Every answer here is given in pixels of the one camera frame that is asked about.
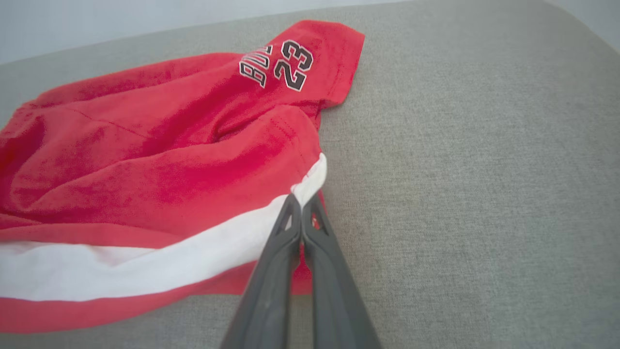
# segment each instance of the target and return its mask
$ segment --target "gray cushion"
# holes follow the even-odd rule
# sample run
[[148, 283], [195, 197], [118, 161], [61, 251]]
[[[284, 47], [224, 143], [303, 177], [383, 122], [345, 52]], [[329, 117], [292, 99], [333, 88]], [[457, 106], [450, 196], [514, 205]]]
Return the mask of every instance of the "gray cushion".
[[[0, 66], [0, 115], [78, 79], [250, 51], [306, 18], [366, 34], [321, 141], [330, 219], [384, 346], [619, 348], [620, 56], [543, 2], [343, 7], [102, 43]], [[0, 347], [215, 348], [237, 302], [191, 297]], [[310, 297], [293, 305], [291, 347], [310, 348]]]

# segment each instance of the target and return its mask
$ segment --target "clothing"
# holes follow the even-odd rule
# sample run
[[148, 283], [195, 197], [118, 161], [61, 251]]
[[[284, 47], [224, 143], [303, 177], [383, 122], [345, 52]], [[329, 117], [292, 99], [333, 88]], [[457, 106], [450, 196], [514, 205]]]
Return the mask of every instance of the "clothing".
[[[285, 197], [322, 186], [323, 108], [364, 36], [302, 21], [212, 53], [68, 84], [0, 133], [0, 331], [100, 325], [243, 292]], [[308, 293], [302, 266], [293, 292]]]

